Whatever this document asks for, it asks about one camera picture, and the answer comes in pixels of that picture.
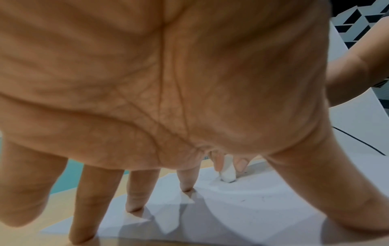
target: finger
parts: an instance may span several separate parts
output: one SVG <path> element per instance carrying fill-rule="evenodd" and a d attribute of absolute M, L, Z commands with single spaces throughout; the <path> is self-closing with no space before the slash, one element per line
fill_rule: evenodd
<path fill-rule="evenodd" d="M 389 229 L 387 199 L 351 163 L 324 118 L 303 141 L 266 159 L 330 218 L 358 229 Z"/>
<path fill-rule="evenodd" d="M 2 141 L 0 220 L 13 227 L 26 225 L 44 210 L 50 189 L 66 167 L 67 158 Z"/>
<path fill-rule="evenodd" d="M 95 236 L 123 172 L 84 165 L 69 234 L 73 244 L 86 242 Z"/>
<path fill-rule="evenodd" d="M 250 163 L 250 161 L 255 157 L 256 155 L 250 155 L 245 157 L 234 156 L 233 163 L 234 163 L 235 170 L 238 172 L 244 172 L 248 164 Z"/>
<path fill-rule="evenodd" d="M 127 212 L 135 212 L 146 205 L 158 181 L 159 173 L 160 169 L 130 172 L 127 182 Z"/>
<path fill-rule="evenodd" d="M 180 180 L 180 188 L 183 192 L 190 191 L 199 177 L 200 165 L 187 169 L 187 170 L 177 170 L 177 176 Z"/>
<path fill-rule="evenodd" d="M 214 150 L 208 154 L 208 157 L 214 163 L 214 169 L 216 172 L 220 172 L 224 165 L 224 153 Z"/>

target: black cord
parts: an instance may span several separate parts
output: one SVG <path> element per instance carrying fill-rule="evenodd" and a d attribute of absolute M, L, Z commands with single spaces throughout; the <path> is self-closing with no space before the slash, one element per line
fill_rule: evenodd
<path fill-rule="evenodd" d="M 359 142 L 361 142 L 361 143 L 363 143 L 363 144 L 365 144 L 365 145 L 369 146 L 370 148 L 374 149 L 375 151 L 377 151 L 377 152 L 378 152 L 378 153 L 380 153 L 381 155 L 383 155 L 383 156 L 386 156 L 384 153 L 382 153 L 381 151 L 379 151 L 377 148 L 374 148 L 374 147 L 373 147 L 373 146 L 371 146 L 370 144 L 368 144 L 368 143 L 365 143 L 365 142 L 363 142 L 363 141 L 362 141 L 362 140 L 360 140 L 360 139 L 357 139 L 356 137 L 352 136 L 351 134 L 348 134 L 348 133 L 346 133 L 345 131 L 343 131 L 343 130 L 340 130 L 339 128 L 337 128 L 337 127 L 334 127 L 334 126 L 332 126 L 332 128 L 334 128 L 334 129 L 336 129 L 336 130 L 338 130 L 338 131 L 340 131 L 340 132 L 342 132 L 342 133 L 346 134 L 347 136 L 350 136 L 350 137 L 352 137 L 353 139 L 355 139 L 355 140 L 357 140 L 357 141 L 359 141 Z"/>

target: wooden table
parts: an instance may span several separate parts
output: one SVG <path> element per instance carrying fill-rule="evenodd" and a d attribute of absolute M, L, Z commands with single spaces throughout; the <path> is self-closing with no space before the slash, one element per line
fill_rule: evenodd
<path fill-rule="evenodd" d="M 212 167 L 211 160 L 204 160 L 201 163 L 201 167 Z M 167 175 L 168 173 L 174 173 L 174 170 L 162 169 L 160 177 Z M 126 182 L 128 174 L 124 175 L 115 197 L 126 194 Z M 33 223 L 22 228 L 9 228 L 0 224 L 0 244 L 2 246 L 70 246 L 72 245 L 67 235 L 48 235 L 39 233 L 40 230 L 53 225 L 61 220 L 69 218 L 73 215 L 74 201 L 75 201 L 76 189 L 66 190 L 50 196 L 48 205 L 43 214 Z M 145 242 L 139 240 L 128 239 L 96 239 L 86 245 L 88 246 L 105 246 L 105 245 L 142 245 L 142 246 L 154 246 L 154 245 L 187 245 L 181 243 L 161 243 L 161 242 Z"/>

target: fingernail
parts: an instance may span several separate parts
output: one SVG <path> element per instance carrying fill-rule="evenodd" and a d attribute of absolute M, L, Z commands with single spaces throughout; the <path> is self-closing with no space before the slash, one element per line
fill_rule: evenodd
<path fill-rule="evenodd" d="M 238 163 L 236 163 L 235 166 L 236 171 L 240 173 L 243 172 L 246 169 L 247 165 L 248 165 L 248 161 L 245 159 L 241 159 L 240 161 L 238 161 Z"/>

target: white eraser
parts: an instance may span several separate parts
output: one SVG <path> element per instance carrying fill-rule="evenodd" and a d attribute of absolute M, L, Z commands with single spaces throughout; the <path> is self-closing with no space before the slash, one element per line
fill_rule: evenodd
<path fill-rule="evenodd" d="M 224 156 L 224 166 L 221 172 L 219 172 L 219 176 L 222 181 L 231 183 L 236 180 L 236 171 L 233 165 L 233 156 L 226 154 Z"/>

